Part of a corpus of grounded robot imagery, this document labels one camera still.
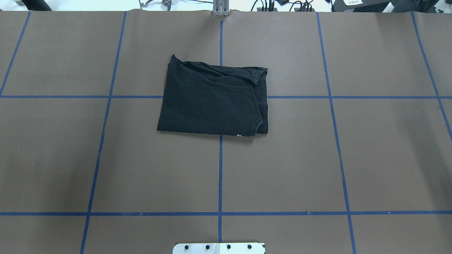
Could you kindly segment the black device box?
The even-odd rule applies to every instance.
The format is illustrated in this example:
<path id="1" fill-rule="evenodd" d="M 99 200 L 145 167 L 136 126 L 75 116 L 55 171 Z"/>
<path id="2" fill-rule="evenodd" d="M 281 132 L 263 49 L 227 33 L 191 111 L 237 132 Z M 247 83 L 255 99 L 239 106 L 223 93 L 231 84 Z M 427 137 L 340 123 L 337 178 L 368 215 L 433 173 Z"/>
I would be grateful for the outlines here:
<path id="1" fill-rule="evenodd" d="M 389 5 L 390 0 L 333 0 L 332 12 L 379 13 Z"/>

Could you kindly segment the aluminium frame post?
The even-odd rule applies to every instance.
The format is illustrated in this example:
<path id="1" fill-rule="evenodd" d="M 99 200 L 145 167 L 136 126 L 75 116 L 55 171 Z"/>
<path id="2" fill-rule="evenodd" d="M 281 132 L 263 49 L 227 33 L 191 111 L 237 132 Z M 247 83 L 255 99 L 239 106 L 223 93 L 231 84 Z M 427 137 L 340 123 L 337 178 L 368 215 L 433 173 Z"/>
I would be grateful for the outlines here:
<path id="1" fill-rule="evenodd" d="M 229 0 L 213 0 L 213 16 L 229 16 Z"/>

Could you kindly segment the black t-shirt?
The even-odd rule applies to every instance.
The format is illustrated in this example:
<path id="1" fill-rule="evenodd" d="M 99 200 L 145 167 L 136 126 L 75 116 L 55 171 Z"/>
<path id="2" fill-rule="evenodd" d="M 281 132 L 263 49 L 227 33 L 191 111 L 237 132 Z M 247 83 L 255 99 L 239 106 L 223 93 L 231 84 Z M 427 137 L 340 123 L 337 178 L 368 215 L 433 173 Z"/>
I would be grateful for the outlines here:
<path id="1" fill-rule="evenodd" d="M 171 56 L 158 131 L 253 137 L 268 134 L 265 67 L 228 67 Z"/>

